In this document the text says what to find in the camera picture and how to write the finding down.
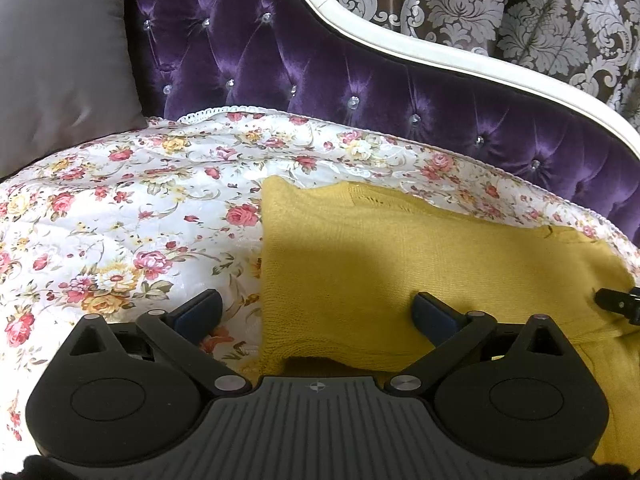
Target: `damask curtain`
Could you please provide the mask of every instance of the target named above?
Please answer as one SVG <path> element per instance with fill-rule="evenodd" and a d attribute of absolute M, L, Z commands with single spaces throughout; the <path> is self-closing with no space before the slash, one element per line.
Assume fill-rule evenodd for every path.
<path fill-rule="evenodd" d="M 640 131 L 640 0 L 338 1 L 396 32 L 565 81 Z"/>

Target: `floral bedsheet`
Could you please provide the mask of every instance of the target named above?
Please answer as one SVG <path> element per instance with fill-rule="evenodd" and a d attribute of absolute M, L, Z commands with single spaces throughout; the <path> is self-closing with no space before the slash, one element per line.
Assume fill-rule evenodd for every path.
<path fill-rule="evenodd" d="M 202 349 L 254 378 L 260 183 L 273 174 L 300 187 L 370 182 L 506 224 L 570 225 L 604 238 L 640 282 L 640 251 L 609 221 L 464 156 L 254 107 L 151 119 L 0 184 L 1 471 L 37 453 L 25 403 L 84 314 L 129 321 L 216 288 L 223 323 Z"/>

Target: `crosshair logo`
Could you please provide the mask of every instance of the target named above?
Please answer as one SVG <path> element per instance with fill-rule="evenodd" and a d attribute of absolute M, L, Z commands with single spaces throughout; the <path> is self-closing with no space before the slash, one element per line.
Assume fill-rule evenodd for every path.
<path fill-rule="evenodd" d="M 326 384 L 321 383 L 320 381 L 316 381 L 315 383 L 311 383 L 309 385 L 309 389 L 315 391 L 315 393 L 321 392 L 326 388 Z"/>

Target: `yellow knit garment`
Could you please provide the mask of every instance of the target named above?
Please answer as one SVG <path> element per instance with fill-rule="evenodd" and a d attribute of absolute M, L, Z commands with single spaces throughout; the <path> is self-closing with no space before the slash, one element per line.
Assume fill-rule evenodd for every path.
<path fill-rule="evenodd" d="M 367 184 L 303 190 L 273 176 L 262 186 L 262 224 L 261 374 L 304 369 L 299 358 L 309 357 L 323 359 L 323 375 L 405 368 L 433 348 L 409 314 L 421 290 L 498 322 L 543 312 L 609 401 L 594 458 L 640 467 L 640 332 L 593 303 L 601 287 L 634 286 L 606 242 L 569 227 L 488 222 Z M 332 372 L 327 360 L 341 366 Z"/>

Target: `scalloped white edge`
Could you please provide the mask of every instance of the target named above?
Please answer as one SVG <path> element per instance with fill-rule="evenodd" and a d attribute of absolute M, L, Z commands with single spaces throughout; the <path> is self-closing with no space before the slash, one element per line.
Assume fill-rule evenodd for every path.
<path fill-rule="evenodd" d="M 215 117 L 218 114 L 226 114 L 228 112 L 248 112 L 251 114 L 274 114 L 274 115 L 280 115 L 280 116 L 296 116 L 296 117 L 304 117 L 306 119 L 310 119 L 312 121 L 317 121 L 319 123 L 325 123 L 325 124 L 332 124 L 333 126 L 338 126 L 340 128 L 348 128 L 348 126 L 345 126 L 344 124 L 340 124 L 340 123 L 334 123 L 332 121 L 325 121 L 322 119 L 318 119 L 315 117 L 308 117 L 308 116 L 304 116 L 304 115 L 300 115 L 300 114 L 290 114 L 289 112 L 283 112 L 282 110 L 276 110 L 275 108 L 261 108 L 259 106 L 243 106 L 243 105 L 234 105 L 234 106 L 221 106 L 221 107 L 217 107 L 217 108 L 206 108 L 206 110 L 201 110 L 199 112 L 195 112 L 193 114 L 187 114 L 183 117 L 181 117 L 180 119 L 178 119 L 177 121 L 175 121 L 176 123 L 180 123 L 180 124 L 188 124 L 188 125 L 193 125 L 193 124 L 198 124 L 198 123 L 202 123 L 204 121 L 208 121 L 211 118 Z M 161 121 L 164 121 L 164 119 L 162 118 L 150 118 L 150 119 L 158 119 Z M 600 213 L 595 212 L 593 209 L 589 209 L 588 207 L 584 207 L 581 205 L 578 205 L 574 202 L 571 202 L 571 200 L 568 200 L 566 198 L 562 198 L 561 196 L 556 195 L 555 193 L 549 191 L 548 189 L 545 189 L 543 187 L 538 186 L 537 184 L 534 184 L 532 182 L 529 182 L 528 180 L 523 179 L 522 177 L 519 177 L 517 175 L 514 175 L 513 173 L 509 173 L 508 171 L 504 171 L 501 170 L 500 168 L 496 168 L 495 166 L 492 166 L 491 164 L 487 164 L 486 162 L 483 162 L 482 160 L 477 160 L 475 158 L 473 158 L 472 156 L 468 156 L 468 155 L 462 155 L 461 153 L 457 153 L 457 152 L 452 152 L 451 150 L 445 150 L 444 148 L 439 148 L 437 146 L 431 146 L 430 144 L 427 144 L 426 142 L 420 142 L 418 140 L 408 140 L 408 139 L 403 139 L 402 137 L 398 137 L 392 134 L 383 134 L 381 132 L 376 132 L 374 130 L 364 130 L 362 128 L 358 128 L 359 132 L 364 132 L 367 134 L 372 134 L 372 135 L 379 135 L 382 137 L 390 137 L 392 139 L 397 139 L 400 142 L 406 142 L 407 144 L 410 145 L 415 145 L 415 146 L 423 146 L 425 148 L 429 148 L 430 150 L 435 150 L 437 152 L 443 152 L 443 153 L 448 153 L 449 155 L 455 156 L 456 158 L 460 158 L 461 160 L 464 160 L 465 162 L 469 162 L 470 164 L 475 164 L 477 166 L 481 166 L 482 168 L 485 168 L 486 170 L 489 171 L 493 171 L 494 173 L 500 174 L 501 176 L 504 177 L 508 177 L 508 178 L 512 178 L 514 179 L 516 182 L 518 182 L 519 184 L 524 184 L 525 186 L 531 186 L 534 189 L 537 189 L 538 191 L 541 191 L 542 193 L 547 193 L 551 196 L 556 197 L 558 200 L 560 200 L 561 202 L 565 203 L 565 204 L 569 204 L 573 207 L 577 207 L 578 209 L 587 212 L 588 214 L 592 215 L 596 220 L 598 220 L 601 223 L 606 224 L 609 228 L 611 228 L 613 231 L 615 231 L 621 238 L 624 238 L 624 240 L 626 240 L 628 243 L 633 245 L 633 242 L 629 239 L 628 236 L 626 236 L 615 224 L 613 224 L 611 222 L 611 220 L 609 220 L 608 218 L 606 218 L 605 216 L 601 215 Z"/>
<path fill-rule="evenodd" d="M 337 0 L 305 1 L 331 28 L 369 48 L 413 62 L 489 79 L 567 106 L 609 130 L 640 158 L 640 134 L 615 110 L 580 89 L 500 59 L 393 32 L 363 20 Z"/>

